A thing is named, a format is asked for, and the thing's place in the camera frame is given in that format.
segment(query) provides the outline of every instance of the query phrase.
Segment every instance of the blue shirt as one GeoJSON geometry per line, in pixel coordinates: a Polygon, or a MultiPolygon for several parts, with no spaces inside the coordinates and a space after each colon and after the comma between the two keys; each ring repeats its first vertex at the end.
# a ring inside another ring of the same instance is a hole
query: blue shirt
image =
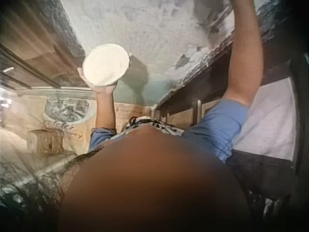
{"type": "MultiPolygon", "coordinates": [[[[195,126],[183,131],[159,121],[149,120],[144,117],[140,123],[151,123],[152,126],[164,133],[182,136],[199,144],[206,151],[215,154],[222,162],[226,162],[231,156],[232,143],[236,135],[241,131],[247,119],[248,108],[243,104],[222,99],[220,100],[195,126]]],[[[110,140],[120,140],[131,130],[138,127],[128,125],[121,134],[115,130],[96,128],[92,130],[89,151],[104,147],[104,143],[110,140]]]]}

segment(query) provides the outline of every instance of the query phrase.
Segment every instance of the short sleeve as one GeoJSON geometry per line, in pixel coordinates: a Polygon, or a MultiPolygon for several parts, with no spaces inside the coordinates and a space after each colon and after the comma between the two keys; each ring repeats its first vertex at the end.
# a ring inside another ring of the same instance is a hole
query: short sleeve
{"type": "Polygon", "coordinates": [[[248,108],[243,104],[222,99],[182,137],[198,143],[225,163],[231,156],[232,142],[240,133],[247,114],[248,108]]]}
{"type": "Polygon", "coordinates": [[[95,150],[102,142],[111,139],[116,135],[116,131],[106,128],[92,129],[88,152],[95,150]]]}

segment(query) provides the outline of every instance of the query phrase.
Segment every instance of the light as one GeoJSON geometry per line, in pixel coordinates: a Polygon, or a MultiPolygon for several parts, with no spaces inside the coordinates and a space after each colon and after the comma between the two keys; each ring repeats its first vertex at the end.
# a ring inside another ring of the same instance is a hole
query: light
{"type": "Polygon", "coordinates": [[[8,103],[2,103],[1,106],[5,107],[5,108],[9,108],[8,103]]]}
{"type": "Polygon", "coordinates": [[[6,73],[6,72],[11,71],[11,70],[14,70],[14,67],[7,68],[7,69],[3,70],[3,72],[6,73]]]}

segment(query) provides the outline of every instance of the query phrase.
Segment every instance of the person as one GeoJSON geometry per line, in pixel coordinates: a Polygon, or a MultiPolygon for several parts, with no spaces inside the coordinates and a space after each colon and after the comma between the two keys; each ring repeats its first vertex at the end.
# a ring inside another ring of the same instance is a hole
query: person
{"type": "MultiPolygon", "coordinates": [[[[247,224],[246,200],[224,163],[261,84],[263,49],[253,0],[231,2],[235,32],[227,90],[200,123],[185,131],[142,117],[117,134],[116,85],[92,86],[78,69],[96,93],[96,127],[89,153],[61,175],[59,217],[53,211],[53,220],[42,220],[42,228],[54,229],[55,218],[60,231],[218,231],[247,224]]],[[[21,222],[4,215],[6,221],[21,222]]]]}

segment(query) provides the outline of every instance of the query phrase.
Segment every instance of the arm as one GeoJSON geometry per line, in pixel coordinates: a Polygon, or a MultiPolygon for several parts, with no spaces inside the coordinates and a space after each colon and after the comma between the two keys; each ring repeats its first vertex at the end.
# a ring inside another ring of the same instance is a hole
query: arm
{"type": "Polygon", "coordinates": [[[112,93],[96,93],[97,118],[96,128],[116,128],[114,98],[112,93]]]}
{"type": "Polygon", "coordinates": [[[86,82],[86,84],[96,93],[97,99],[97,118],[96,128],[115,129],[116,117],[114,109],[113,92],[116,84],[107,87],[95,87],[87,81],[83,74],[83,69],[78,68],[79,76],[86,82]]]}
{"type": "Polygon", "coordinates": [[[223,99],[250,107],[263,78],[262,40],[253,0],[232,0],[232,5],[235,35],[223,99]]]}

